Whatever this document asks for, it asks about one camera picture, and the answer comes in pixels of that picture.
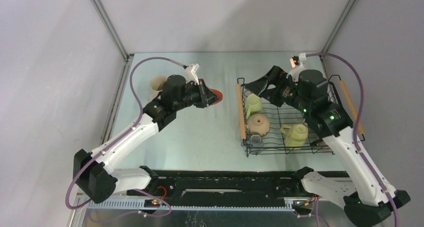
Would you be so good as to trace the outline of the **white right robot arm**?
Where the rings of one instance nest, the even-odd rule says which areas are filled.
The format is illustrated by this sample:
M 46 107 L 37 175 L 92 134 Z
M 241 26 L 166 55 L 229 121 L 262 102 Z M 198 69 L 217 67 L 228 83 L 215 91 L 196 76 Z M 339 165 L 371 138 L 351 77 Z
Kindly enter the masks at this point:
M 343 209 L 357 227 L 375 226 L 411 200 L 376 167 L 354 132 L 350 116 L 330 100 L 328 80 L 320 71 L 306 69 L 294 77 L 275 65 L 244 87 L 274 106 L 288 105 L 300 111 L 306 125 L 335 153 L 352 181 L 351 186 L 345 186 L 304 167 L 290 183 L 295 195 L 311 193 L 327 199 Z

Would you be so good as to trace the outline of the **floral patterned cream mug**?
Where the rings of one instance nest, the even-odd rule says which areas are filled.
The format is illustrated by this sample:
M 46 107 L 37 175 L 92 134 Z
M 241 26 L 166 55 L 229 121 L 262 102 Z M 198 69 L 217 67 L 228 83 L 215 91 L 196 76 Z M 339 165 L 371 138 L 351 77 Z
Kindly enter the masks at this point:
M 163 85 L 167 81 L 168 77 L 165 75 L 158 75 L 152 78 L 149 82 L 149 87 L 152 90 L 148 96 L 148 101 L 152 101 L 158 94 L 163 90 Z

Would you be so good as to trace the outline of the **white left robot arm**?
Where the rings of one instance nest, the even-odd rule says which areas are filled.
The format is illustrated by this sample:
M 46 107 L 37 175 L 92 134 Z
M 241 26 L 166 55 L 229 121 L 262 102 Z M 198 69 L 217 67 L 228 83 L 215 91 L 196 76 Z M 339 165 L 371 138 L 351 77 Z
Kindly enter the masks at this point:
M 73 158 L 76 185 L 96 204 L 112 194 L 141 190 L 153 195 L 158 189 L 157 175 L 148 167 L 118 170 L 118 164 L 136 147 L 163 130 L 177 117 L 177 112 L 195 106 L 207 108 L 219 103 L 223 94 L 208 88 L 203 79 L 187 82 L 181 75 L 171 75 L 162 90 L 142 109 L 118 136 L 90 152 L 79 150 Z

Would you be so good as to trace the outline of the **small red orange cup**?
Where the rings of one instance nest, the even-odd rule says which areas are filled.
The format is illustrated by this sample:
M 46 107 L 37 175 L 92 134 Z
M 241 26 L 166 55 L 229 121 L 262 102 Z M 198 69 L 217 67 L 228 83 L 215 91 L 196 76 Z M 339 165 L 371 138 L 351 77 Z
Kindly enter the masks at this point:
M 211 105 L 216 105 L 223 100 L 223 93 L 217 89 L 211 88 L 210 91 L 214 94 L 214 101 Z

